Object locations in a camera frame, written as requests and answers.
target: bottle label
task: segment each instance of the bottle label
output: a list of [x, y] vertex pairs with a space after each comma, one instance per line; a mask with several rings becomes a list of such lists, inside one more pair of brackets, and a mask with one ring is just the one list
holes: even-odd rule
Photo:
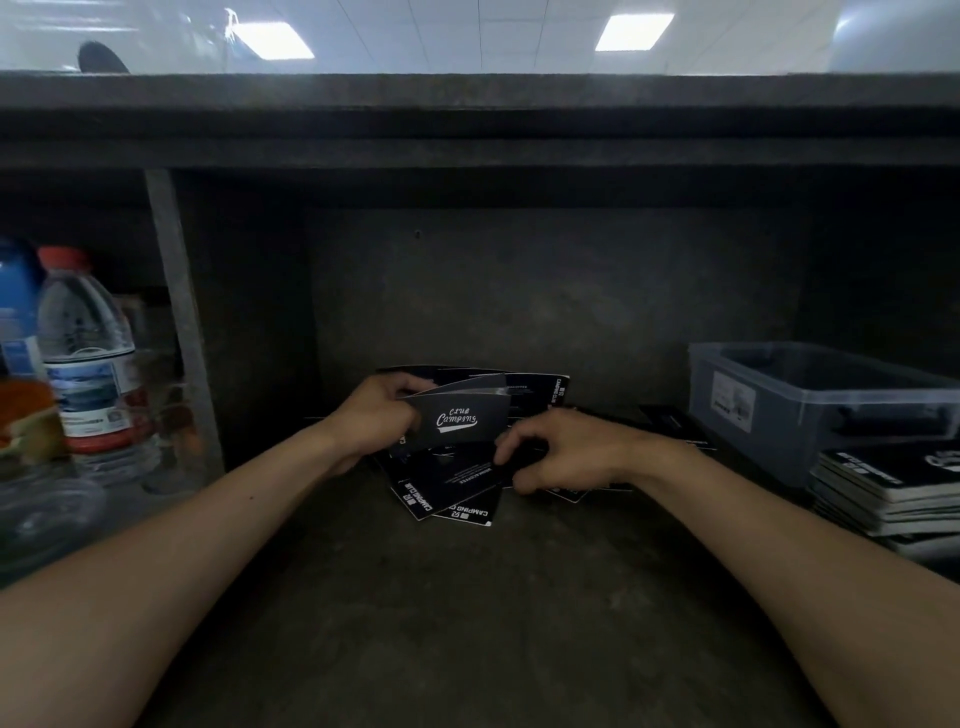
[[133, 352], [45, 366], [71, 452], [124, 448], [153, 433]]

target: red bottle cap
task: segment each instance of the red bottle cap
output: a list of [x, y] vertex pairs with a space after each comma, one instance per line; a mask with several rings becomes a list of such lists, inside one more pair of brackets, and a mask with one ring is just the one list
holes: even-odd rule
[[48, 270], [90, 271], [90, 258], [79, 248], [68, 248], [64, 245], [44, 245], [37, 252], [40, 263]]

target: ceiling light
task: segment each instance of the ceiling light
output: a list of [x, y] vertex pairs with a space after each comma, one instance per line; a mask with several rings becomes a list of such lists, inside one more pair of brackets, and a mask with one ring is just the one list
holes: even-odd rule
[[313, 52], [290, 23], [236, 23], [233, 32], [264, 61], [305, 61]]
[[600, 36], [597, 50], [649, 51], [672, 20], [672, 12], [613, 15]]

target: pile of cards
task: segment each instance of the pile of cards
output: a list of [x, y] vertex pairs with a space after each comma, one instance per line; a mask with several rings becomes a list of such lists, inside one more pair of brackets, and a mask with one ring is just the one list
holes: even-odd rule
[[960, 554], [960, 440], [825, 450], [814, 513], [925, 560]]
[[562, 406], [570, 377], [435, 365], [400, 366], [436, 384], [404, 398], [420, 413], [420, 426], [406, 433], [377, 462], [391, 488], [418, 520], [439, 516], [490, 525], [518, 467], [546, 454], [526, 444], [511, 463], [496, 467], [493, 441], [511, 423]]
[[496, 445], [463, 443], [399, 457], [382, 450], [374, 458], [390, 479], [390, 489], [410, 514], [461, 523], [492, 525], [504, 488], [514, 473], [547, 453], [545, 443], [524, 443], [505, 466], [493, 464]]

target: hand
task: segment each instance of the hand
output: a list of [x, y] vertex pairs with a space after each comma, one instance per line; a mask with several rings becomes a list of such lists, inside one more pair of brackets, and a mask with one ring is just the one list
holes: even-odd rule
[[419, 425], [416, 409], [396, 397], [423, 392], [433, 383], [406, 372], [369, 376], [323, 422], [314, 425], [333, 442], [337, 465], [330, 474], [348, 471], [364, 455], [388, 448]]
[[652, 457], [676, 441], [625, 425], [616, 425], [570, 409], [551, 409], [523, 420], [497, 440], [497, 465], [506, 463], [521, 442], [541, 438], [550, 452], [539, 463], [514, 475], [524, 495], [541, 488], [588, 491], [611, 483], [655, 475]]

